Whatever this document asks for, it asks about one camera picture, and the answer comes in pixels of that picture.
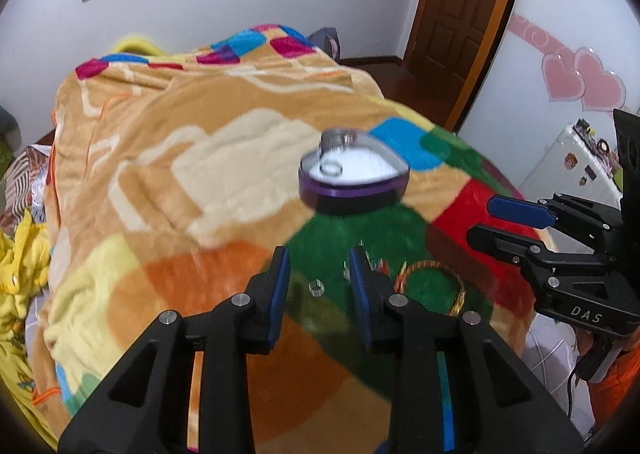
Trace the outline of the white suitcase with stickers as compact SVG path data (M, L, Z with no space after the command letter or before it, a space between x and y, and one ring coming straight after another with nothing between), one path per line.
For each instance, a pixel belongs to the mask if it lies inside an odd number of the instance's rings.
M620 208L622 189L615 182L619 171L608 141L579 118L561 130L518 189L529 201L563 193Z

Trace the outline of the grey purple bag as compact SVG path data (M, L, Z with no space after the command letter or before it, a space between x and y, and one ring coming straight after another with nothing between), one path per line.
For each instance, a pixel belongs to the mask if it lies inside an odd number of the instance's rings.
M314 46L320 48L334 61L341 59L341 44L334 26L318 29L307 37Z

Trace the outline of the orange jacket sleeve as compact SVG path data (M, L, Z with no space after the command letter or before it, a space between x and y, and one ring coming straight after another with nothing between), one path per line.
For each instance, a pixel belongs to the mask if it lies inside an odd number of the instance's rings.
M639 373L639 330L635 330L626 340L617 359L608 369L602 382L590 382L589 392L596 428L602 428L613 416L627 391L634 385Z

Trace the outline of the brown wooden door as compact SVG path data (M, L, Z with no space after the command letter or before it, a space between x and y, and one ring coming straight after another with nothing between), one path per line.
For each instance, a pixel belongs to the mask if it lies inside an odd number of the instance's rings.
M457 127L488 63L508 0L419 0L404 55L421 100L416 108L449 130Z

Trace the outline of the purple heart-shaped tin box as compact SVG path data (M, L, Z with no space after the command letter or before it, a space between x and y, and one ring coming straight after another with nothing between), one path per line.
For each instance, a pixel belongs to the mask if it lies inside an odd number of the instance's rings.
M320 213L361 214L399 202L409 176L409 164L382 140L335 127L326 129L318 147L300 158L298 193Z

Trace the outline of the striped brown cloth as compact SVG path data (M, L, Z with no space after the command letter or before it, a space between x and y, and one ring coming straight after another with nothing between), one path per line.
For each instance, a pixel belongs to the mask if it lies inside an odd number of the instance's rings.
M35 223L46 221L44 187L49 169L51 147L32 144L26 147L6 170L1 180L1 230L14 236L18 224L29 211Z

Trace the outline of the white wardrobe door pink hearts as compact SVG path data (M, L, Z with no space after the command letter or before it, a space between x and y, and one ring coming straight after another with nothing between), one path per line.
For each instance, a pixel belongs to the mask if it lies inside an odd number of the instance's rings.
M518 187L579 118L615 144L639 109L639 22L628 0L515 0L459 136Z

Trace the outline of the colourful beaded charm jewelry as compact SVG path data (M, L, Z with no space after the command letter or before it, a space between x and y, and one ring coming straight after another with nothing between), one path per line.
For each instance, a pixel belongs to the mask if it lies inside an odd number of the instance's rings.
M390 263L384 258L370 259L368 258L369 266L373 272L378 272L386 278L388 284L395 286L398 283L398 279L405 273L408 263L403 263L399 269L393 270L390 267ZM349 283L350 282L350 265L352 259L347 259L343 263L342 277Z

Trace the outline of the yellow cartoon bedsheet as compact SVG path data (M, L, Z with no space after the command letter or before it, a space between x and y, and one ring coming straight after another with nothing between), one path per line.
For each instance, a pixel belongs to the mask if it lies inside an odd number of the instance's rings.
M47 285L50 244L47 227L24 211L15 233L1 236L1 380L17 408L51 448L58 446L51 426L36 409L41 398L26 348L26 319L32 300Z

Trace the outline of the pile of clothes and boxes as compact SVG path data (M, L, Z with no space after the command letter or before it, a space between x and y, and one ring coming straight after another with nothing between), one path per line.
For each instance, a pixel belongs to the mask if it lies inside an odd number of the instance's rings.
M14 152L22 143L20 126L16 118L0 107L0 175L3 176L14 161Z

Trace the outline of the yellow pillow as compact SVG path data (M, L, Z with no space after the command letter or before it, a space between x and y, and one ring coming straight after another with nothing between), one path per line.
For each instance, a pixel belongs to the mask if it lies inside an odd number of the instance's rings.
M144 37L129 35L119 38L111 48L112 54L134 54L138 56L159 57L165 51Z

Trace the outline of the colourful plush patchwork blanket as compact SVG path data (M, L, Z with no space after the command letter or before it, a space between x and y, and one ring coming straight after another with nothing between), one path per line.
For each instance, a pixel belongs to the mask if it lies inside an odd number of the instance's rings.
M522 350L534 297L473 252L487 201L512 185L480 153L386 100L364 72L267 24L175 56L108 55L61 84L46 190L51 295L29 363L59 437L163 310L195 315L241 292L275 247L291 254L282 336L248 361L261 453L372 453L388 426L386 361L361 347L342 277L355 245L406 293L478 312ZM329 216L298 195L300 158L332 127L370 133L410 166L389 207Z

